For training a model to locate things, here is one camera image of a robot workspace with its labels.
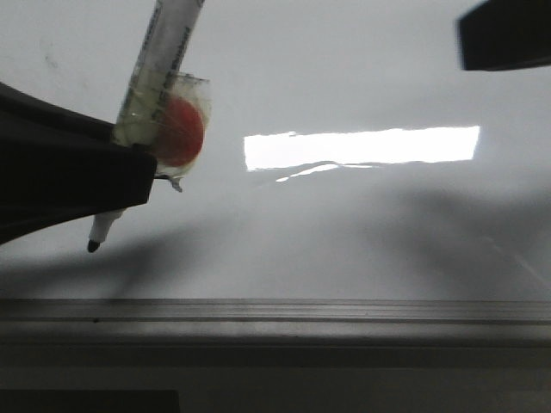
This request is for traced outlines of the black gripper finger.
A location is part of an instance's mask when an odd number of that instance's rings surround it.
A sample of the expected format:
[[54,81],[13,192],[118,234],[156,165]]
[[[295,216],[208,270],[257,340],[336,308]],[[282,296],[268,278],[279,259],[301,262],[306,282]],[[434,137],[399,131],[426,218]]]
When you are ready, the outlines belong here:
[[156,160],[113,125],[1,86],[1,241],[145,204]]
[[483,1],[456,22],[464,71],[550,65],[549,1]]

